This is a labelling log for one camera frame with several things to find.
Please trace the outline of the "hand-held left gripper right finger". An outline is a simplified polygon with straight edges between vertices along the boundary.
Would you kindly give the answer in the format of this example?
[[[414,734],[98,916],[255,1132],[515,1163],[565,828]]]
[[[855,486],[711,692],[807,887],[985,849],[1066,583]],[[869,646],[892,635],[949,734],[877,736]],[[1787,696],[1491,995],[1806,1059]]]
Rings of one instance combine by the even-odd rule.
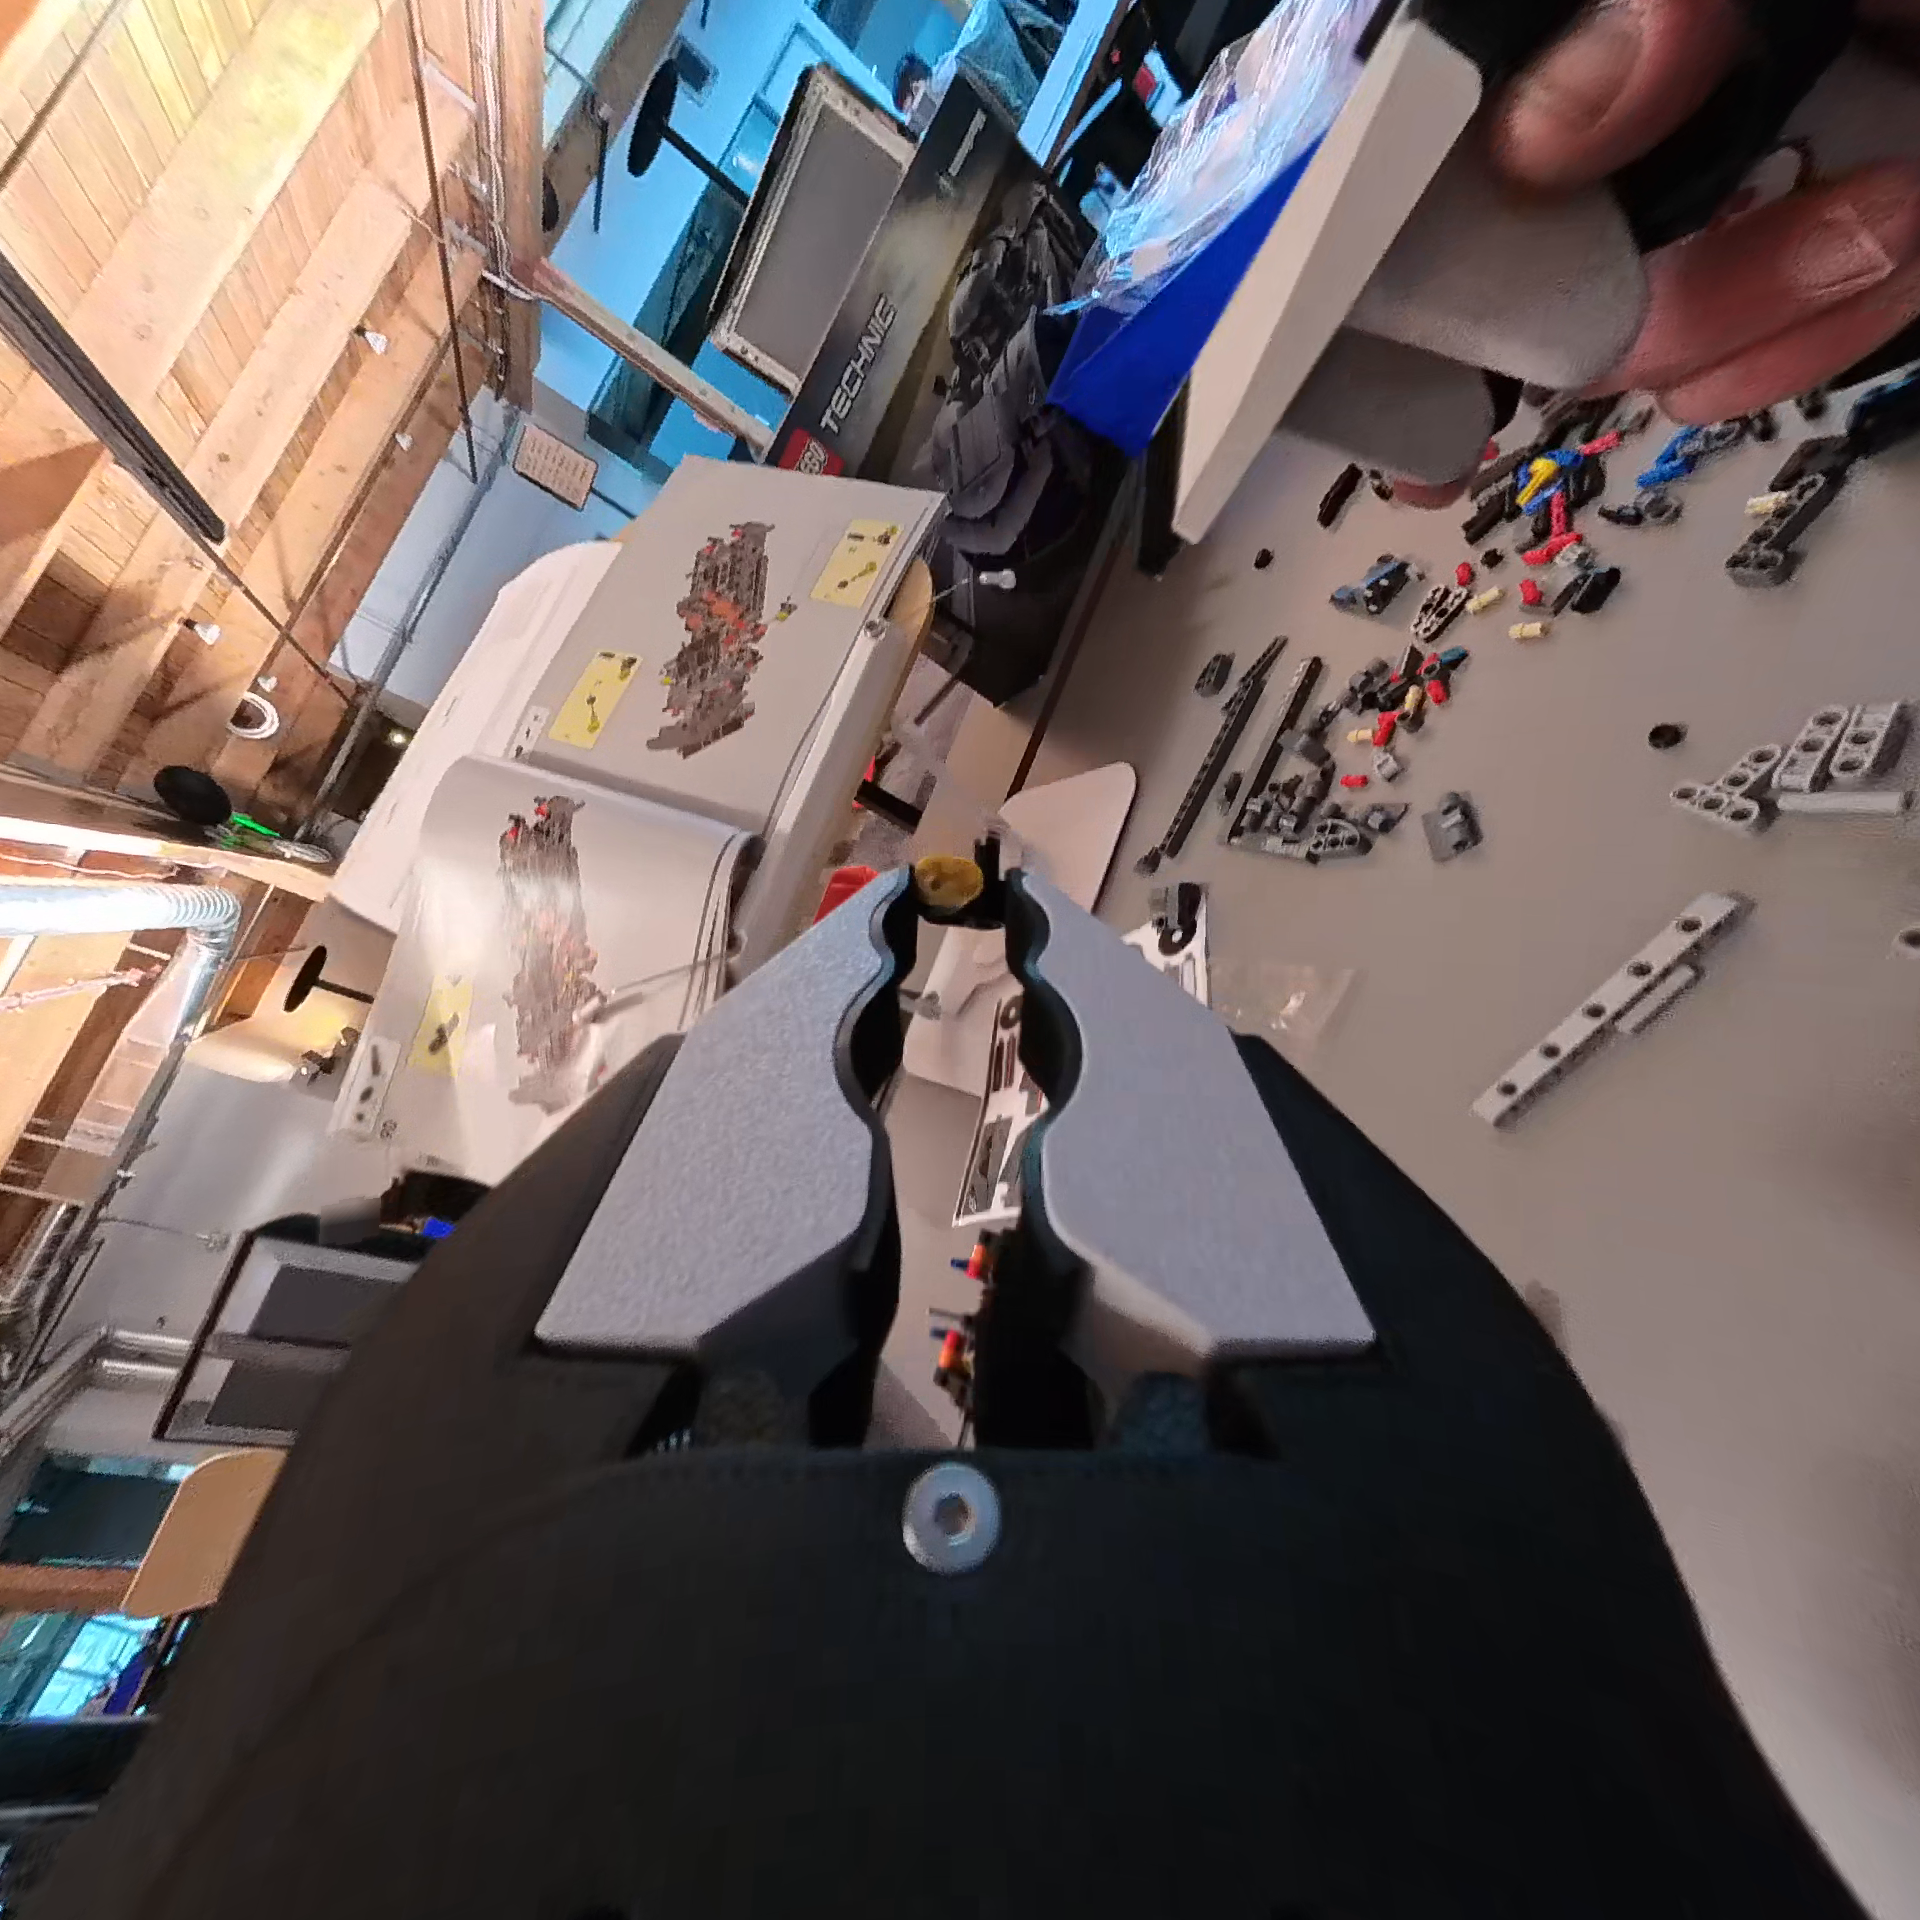
[[[1062,1289],[1062,1355],[1105,1393],[1375,1344],[1235,1033],[1042,875],[1005,881],[1042,1097],[1019,1228]]]

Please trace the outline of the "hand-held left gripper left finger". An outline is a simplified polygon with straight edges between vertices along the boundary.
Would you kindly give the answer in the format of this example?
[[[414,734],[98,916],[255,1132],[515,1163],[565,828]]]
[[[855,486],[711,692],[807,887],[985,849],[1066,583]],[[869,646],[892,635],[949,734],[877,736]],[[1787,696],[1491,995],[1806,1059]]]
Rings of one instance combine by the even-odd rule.
[[[705,1369],[870,1363],[899,1305],[881,1100],[902,1063],[908,868],[863,885],[683,1038],[538,1340]]]

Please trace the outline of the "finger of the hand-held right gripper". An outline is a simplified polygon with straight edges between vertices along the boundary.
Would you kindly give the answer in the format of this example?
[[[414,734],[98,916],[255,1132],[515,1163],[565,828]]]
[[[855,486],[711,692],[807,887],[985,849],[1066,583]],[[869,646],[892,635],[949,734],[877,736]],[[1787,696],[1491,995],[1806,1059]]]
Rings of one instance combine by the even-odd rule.
[[[1383,14],[1346,102],[1193,358],[1175,536],[1198,544],[1211,529],[1478,105],[1474,59],[1411,5]]]

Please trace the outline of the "small black yellow lego assembly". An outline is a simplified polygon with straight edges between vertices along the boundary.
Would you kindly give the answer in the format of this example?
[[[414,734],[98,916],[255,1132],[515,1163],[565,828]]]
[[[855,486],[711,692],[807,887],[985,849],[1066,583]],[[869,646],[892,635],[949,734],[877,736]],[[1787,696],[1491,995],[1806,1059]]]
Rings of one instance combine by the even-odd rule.
[[[969,855],[923,855],[913,867],[913,894],[925,924],[1003,927],[1001,837],[979,837]]]

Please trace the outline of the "pile of small lego pieces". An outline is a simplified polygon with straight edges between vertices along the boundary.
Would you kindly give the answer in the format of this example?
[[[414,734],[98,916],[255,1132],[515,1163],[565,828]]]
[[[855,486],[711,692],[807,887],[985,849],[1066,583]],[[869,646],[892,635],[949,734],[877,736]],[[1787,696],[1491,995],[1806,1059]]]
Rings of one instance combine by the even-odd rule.
[[[1841,432],[1795,443],[1762,409],[1670,427],[1659,446],[1645,405],[1556,401],[1517,446],[1491,448],[1454,519],[1398,517],[1398,491],[1346,469],[1316,508],[1308,597],[1358,638],[1305,646],[1326,661],[1305,723],[1343,707],[1334,761],[1389,785],[1455,684],[1523,649],[1580,668],[1580,691],[1638,699],[1655,751],[1685,741],[1693,711],[1764,707],[1795,619],[1810,609],[1791,580],[1812,533],[1873,464],[1884,397],[1873,390]],[[1764,511],[1761,499],[1831,469],[1847,471],[1842,491],[1809,528],[1795,575],[1771,589],[1731,583],[1721,565]],[[1332,607],[1331,591],[1380,555],[1414,560],[1423,583],[1379,617]]]

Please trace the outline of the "black lego set box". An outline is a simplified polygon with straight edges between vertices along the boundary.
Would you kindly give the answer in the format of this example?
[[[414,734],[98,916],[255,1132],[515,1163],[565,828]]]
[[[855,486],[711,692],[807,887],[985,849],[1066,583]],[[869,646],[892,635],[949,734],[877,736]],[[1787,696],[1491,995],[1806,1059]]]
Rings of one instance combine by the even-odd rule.
[[[994,707],[1052,669],[1130,465],[1046,405],[1091,243],[994,100],[953,80],[765,460],[945,496],[935,628]]]

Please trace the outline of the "long dark lego beam with holes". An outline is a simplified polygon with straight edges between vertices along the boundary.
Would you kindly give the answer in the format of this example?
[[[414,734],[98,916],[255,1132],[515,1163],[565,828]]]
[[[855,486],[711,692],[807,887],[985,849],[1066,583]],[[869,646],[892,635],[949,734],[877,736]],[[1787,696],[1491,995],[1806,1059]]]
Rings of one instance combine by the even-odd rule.
[[[1273,673],[1273,668],[1278,665],[1285,649],[1286,638],[1273,638],[1227,691],[1217,723],[1217,731],[1203,759],[1196,765],[1183,797],[1180,807],[1175,807],[1161,838],[1151,847],[1141,853],[1141,857],[1135,860],[1135,875],[1155,875],[1161,871],[1163,863],[1183,853],[1189,838],[1193,837],[1193,829],[1198,828],[1205,809],[1209,807],[1214,793],[1221,788],[1230,771],[1241,734],[1252,720],[1263,696],[1263,688]]]

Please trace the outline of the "long light grey lego beam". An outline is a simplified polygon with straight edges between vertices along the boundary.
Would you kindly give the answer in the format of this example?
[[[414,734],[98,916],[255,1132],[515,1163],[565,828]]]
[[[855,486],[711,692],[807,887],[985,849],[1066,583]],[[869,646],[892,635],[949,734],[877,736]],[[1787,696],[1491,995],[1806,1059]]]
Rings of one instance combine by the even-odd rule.
[[[1482,1091],[1470,1112],[1492,1129],[1503,1129],[1595,1052],[1614,1039],[1638,1036],[1699,984],[1708,950],[1739,927],[1754,910],[1754,899],[1739,894],[1695,895]]]

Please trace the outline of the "open lego instruction booklet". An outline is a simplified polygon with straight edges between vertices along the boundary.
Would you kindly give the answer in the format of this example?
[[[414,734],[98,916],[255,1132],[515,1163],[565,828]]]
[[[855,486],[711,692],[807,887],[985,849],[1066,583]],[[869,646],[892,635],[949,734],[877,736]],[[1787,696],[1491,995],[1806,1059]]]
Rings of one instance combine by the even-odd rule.
[[[785,781],[945,496],[686,462],[501,587],[329,899],[394,934],[326,1129],[492,1184],[732,984]]]

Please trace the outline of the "person's right hand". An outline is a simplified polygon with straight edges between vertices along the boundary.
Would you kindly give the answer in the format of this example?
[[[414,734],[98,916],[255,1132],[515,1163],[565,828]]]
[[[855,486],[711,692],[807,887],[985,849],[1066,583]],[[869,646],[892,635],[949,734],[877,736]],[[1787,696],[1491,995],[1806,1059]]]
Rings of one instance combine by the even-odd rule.
[[[1478,113],[1498,171],[1595,185],[1670,133],[1741,51],[1745,5],[1580,5]],[[1725,223],[1658,254],[1649,312],[1575,392],[1650,392],[1682,425],[1915,357],[1915,5],[1852,39]]]

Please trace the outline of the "clear plastic bags bundle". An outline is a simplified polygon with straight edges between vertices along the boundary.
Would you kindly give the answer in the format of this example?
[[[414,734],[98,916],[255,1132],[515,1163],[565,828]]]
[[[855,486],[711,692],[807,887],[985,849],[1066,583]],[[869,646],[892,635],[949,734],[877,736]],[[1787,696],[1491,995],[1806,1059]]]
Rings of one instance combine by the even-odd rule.
[[[1070,309],[1139,311],[1308,159],[1350,99],[1371,3],[1282,3],[1206,67],[1119,191]]]

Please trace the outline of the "blue plastic bin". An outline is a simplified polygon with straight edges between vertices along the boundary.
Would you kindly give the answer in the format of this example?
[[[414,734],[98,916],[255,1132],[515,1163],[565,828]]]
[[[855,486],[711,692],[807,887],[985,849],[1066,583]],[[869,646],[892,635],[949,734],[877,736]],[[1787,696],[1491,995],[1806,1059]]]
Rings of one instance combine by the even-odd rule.
[[[1046,405],[1119,455],[1142,455],[1323,142],[1279,167],[1151,291],[1086,307],[1046,383]]]

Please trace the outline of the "small clear empty bag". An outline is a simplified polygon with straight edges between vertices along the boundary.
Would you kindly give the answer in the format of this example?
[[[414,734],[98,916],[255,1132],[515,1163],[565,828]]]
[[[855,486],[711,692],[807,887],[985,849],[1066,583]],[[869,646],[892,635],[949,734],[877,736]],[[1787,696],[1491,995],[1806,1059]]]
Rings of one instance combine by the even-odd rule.
[[[1353,990],[1348,967],[1310,967],[1258,957],[1214,963],[1209,1004],[1241,1036],[1308,1048],[1337,1019]]]

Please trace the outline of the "wooden chair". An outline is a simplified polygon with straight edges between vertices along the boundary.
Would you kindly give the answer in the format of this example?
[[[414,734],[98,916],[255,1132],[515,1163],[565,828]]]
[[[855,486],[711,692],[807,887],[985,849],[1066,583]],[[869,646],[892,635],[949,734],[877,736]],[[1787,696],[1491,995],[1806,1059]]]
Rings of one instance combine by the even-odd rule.
[[[211,1606],[237,1560],[287,1453],[250,1447],[201,1461],[178,1480],[119,1611],[174,1619]]]

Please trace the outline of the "white wall notice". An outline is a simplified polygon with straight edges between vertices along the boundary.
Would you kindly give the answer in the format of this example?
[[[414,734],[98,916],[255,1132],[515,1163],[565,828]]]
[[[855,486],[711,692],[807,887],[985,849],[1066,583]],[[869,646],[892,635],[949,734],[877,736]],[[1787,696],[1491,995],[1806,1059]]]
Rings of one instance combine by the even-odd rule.
[[[511,448],[517,477],[553,496],[574,511],[593,499],[598,462],[532,417],[519,421]]]

